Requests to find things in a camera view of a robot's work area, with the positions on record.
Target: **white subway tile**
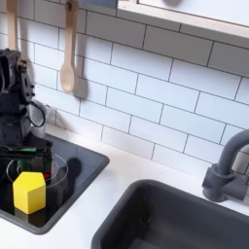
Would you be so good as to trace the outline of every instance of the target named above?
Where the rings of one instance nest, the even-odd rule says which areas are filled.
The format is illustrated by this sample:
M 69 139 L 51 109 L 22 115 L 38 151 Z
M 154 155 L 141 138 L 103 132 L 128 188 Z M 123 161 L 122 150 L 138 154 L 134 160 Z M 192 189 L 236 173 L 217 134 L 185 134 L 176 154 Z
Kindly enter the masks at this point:
M 141 74 L 167 80 L 172 59 L 114 44 L 112 64 Z
M 128 132 L 130 115 L 108 107 L 82 100 L 80 116 L 88 120 Z
M 63 91 L 60 81 L 58 81 L 57 89 Z M 76 88 L 72 92 L 73 95 L 104 105 L 107 94 L 107 87 L 95 82 L 79 79 Z
M 233 74 L 174 60 L 169 81 L 234 99 L 240 79 Z
M 185 153 L 201 160 L 217 163 L 223 151 L 223 146 L 206 140 L 189 136 Z
M 87 12 L 79 10 L 77 31 L 85 33 Z M 65 27 L 66 15 L 65 7 L 48 1 L 35 0 L 35 19 L 56 27 Z
M 162 104 L 120 90 L 108 89 L 106 105 L 152 122 L 160 121 Z
M 243 78 L 239 86 L 236 101 L 249 104 L 249 79 Z
M 212 42 L 156 27 L 147 27 L 144 49 L 206 65 Z
M 144 32 L 144 24 L 88 12 L 88 35 L 141 49 Z
M 34 0 L 17 0 L 17 3 L 19 17 L 34 19 Z
M 83 78 L 114 89 L 135 93 L 137 74 L 104 63 L 84 60 Z
M 185 133 L 135 117 L 131 119 L 129 133 L 180 152 L 187 139 Z
M 241 76 L 249 76 L 249 51 L 221 43 L 214 43 L 209 66 Z
M 160 123 L 216 143 L 220 142 L 225 128 L 220 122 L 169 106 L 163 106 Z
M 100 141 L 102 125 L 57 110 L 56 124 L 62 128 Z
M 18 39 L 18 49 L 21 58 L 27 61 L 35 61 L 35 45 L 33 43 Z
M 35 98 L 37 100 L 48 104 L 54 108 L 63 110 L 65 112 L 72 113 L 74 115 L 79 115 L 79 98 L 40 85 L 36 85 L 35 88 Z
M 189 26 L 187 24 L 183 24 L 181 26 L 181 32 L 249 49 L 249 43 L 247 38 L 230 35 L 211 29 Z
M 8 48 L 8 36 L 0 34 L 0 50 Z M 28 61 L 34 61 L 34 44 L 18 39 L 18 49 L 21 52 L 21 58 Z
M 198 91 L 139 75 L 136 94 L 193 112 Z
M 0 12 L 7 12 L 6 1 L 0 1 Z M 17 4 L 19 17 L 34 19 L 34 0 L 17 0 Z
M 228 124 L 223 134 L 221 144 L 226 145 L 233 136 L 235 136 L 238 132 L 242 130 L 243 130 L 242 128 L 234 127 Z
M 8 34 L 7 15 L 2 13 L 0 13 L 0 32 L 3 34 Z
M 180 29 L 180 23 L 170 21 L 167 19 L 162 19 L 162 18 L 154 18 L 138 13 L 133 13 L 129 11 L 124 11 L 124 10 L 118 10 L 118 18 L 124 18 L 124 19 L 130 19 L 138 22 L 142 22 L 145 24 L 149 24 L 152 26 L 156 27 L 161 27 L 161 28 L 166 28 L 166 29 L 171 29 L 175 31 L 179 31 Z
M 58 28 L 20 18 L 18 20 L 18 37 L 29 42 L 57 49 Z
M 60 0 L 60 3 L 62 3 L 62 4 L 65 4 L 65 2 L 66 2 L 66 0 Z M 106 14 L 109 16 L 116 15 L 116 10 L 111 9 L 111 8 L 105 8 L 102 6 L 98 6 L 98 5 L 94 5 L 94 4 L 85 4 L 85 3 L 81 3 L 81 2 L 79 2 L 79 6 L 81 9 L 85 9 L 88 11 L 98 12 L 98 13 Z
M 35 44 L 35 62 L 37 64 L 60 70 L 64 61 L 64 52 Z M 82 75 L 83 59 L 75 56 L 78 76 Z
M 28 73 L 31 82 L 56 89 L 57 71 L 36 64 L 28 64 Z
M 196 112 L 202 116 L 242 128 L 249 127 L 249 106 L 201 93 Z
M 63 29 L 59 30 L 59 49 L 65 50 L 65 31 Z M 75 54 L 110 63 L 112 43 L 77 33 Z
M 125 134 L 109 127 L 104 127 L 102 142 L 140 157 L 151 159 L 154 144 L 143 139 Z
M 195 159 L 160 145 L 156 145 L 155 147 L 153 160 L 198 178 L 203 178 L 207 168 L 211 166 L 209 162 Z

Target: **sink rim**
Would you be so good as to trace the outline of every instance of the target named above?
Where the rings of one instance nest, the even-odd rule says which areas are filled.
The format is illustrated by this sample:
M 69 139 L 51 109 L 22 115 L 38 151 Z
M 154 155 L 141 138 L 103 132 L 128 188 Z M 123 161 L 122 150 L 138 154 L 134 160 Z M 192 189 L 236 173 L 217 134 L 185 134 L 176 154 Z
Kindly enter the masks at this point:
M 177 195 L 184 199 L 188 199 L 189 201 L 197 202 L 200 205 L 204 205 L 206 208 L 210 208 L 215 212 L 223 212 L 224 215 L 229 215 L 230 217 L 237 219 L 243 223 L 247 223 L 249 227 L 249 216 L 241 214 L 237 211 L 228 209 L 225 206 L 219 205 L 218 203 L 212 202 L 208 199 L 201 198 L 199 196 L 194 196 L 188 192 L 184 192 L 182 190 L 176 189 L 172 186 L 169 186 L 163 182 L 151 180 L 151 179 L 143 179 L 133 182 L 128 186 L 128 188 L 124 191 L 121 198 L 115 204 L 111 212 L 105 218 L 103 223 L 100 225 L 96 233 L 94 234 L 92 241 L 91 241 L 91 249 L 101 249 L 101 238 L 105 236 L 106 231 L 108 231 L 115 220 L 118 218 L 124 204 L 131 198 L 133 193 L 138 188 L 143 188 L 144 186 L 157 186 L 159 188 L 165 189 L 166 191 L 172 193 L 173 195 Z

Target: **wall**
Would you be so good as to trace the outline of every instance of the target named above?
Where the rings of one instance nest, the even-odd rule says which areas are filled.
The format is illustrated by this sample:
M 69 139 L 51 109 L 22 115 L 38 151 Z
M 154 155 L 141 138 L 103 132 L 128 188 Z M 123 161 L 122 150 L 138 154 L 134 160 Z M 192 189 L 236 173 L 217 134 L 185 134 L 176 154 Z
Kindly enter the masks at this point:
M 90 5 L 78 19 L 79 85 L 63 93 L 63 3 L 18 0 L 19 47 L 51 123 L 198 177 L 249 127 L 248 40 Z M 3 49 L 2 0 L 0 12 Z M 241 174 L 247 152 L 234 164 Z

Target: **white countertop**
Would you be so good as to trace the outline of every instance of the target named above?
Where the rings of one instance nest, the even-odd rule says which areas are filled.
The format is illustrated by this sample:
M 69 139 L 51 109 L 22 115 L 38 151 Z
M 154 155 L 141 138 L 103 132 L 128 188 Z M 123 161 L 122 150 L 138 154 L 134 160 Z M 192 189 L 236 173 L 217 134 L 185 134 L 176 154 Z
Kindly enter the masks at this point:
M 48 233 L 35 235 L 0 219 L 0 248 L 90 249 L 99 226 L 127 187 L 137 180 L 158 180 L 203 197 L 202 179 L 52 125 L 48 125 L 47 132 L 104 154 L 110 163 Z M 222 205 L 249 216 L 249 206 L 243 203 L 227 200 Z

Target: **cabinet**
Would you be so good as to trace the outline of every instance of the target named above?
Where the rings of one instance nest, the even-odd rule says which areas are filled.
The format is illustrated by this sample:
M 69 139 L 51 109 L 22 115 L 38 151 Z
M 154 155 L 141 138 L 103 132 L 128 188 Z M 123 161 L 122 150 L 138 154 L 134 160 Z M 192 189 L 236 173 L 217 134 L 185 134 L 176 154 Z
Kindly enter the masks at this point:
M 249 25 L 248 0 L 140 0 L 140 4 Z
M 120 0 L 118 8 L 249 38 L 248 0 Z

